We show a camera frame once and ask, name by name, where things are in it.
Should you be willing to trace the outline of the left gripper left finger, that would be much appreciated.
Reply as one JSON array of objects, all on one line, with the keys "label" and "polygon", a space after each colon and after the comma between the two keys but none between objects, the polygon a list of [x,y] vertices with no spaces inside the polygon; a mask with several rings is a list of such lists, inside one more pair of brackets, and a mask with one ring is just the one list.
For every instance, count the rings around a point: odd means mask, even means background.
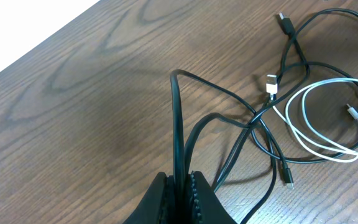
[{"label": "left gripper left finger", "polygon": [[124,224],[168,224],[175,209],[172,177],[159,172]]}]

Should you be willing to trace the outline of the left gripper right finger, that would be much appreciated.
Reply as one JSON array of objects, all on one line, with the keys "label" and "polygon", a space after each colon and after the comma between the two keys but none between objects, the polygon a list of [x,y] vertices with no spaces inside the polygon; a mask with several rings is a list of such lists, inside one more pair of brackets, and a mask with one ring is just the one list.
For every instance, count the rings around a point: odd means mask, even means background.
[{"label": "left gripper right finger", "polygon": [[190,175],[191,222],[196,224],[236,224],[221,205],[200,171]]}]

